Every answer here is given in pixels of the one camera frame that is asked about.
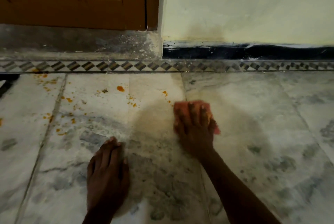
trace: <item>black wall skirting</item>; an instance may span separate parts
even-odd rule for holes
[[[301,45],[215,44],[189,45],[165,41],[163,59],[228,59],[228,60],[334,60],[334,46],[301,47]]]

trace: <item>cream wall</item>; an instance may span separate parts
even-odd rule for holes
[[[160,0],[164,40],[334,44],[334,0]]]

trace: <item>orange stain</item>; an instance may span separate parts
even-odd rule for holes
[[[123,88],[122,86],[117,86],[117,90],[118,90],[118,91],[121,91],[121,92],[124,92],[124,91],[125,91],[124,88]]]

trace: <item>decorative tile border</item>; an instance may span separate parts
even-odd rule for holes
[[[0,61],[0,74],[111,72],[334,71],[334,61],[245,60],[58,60]]]

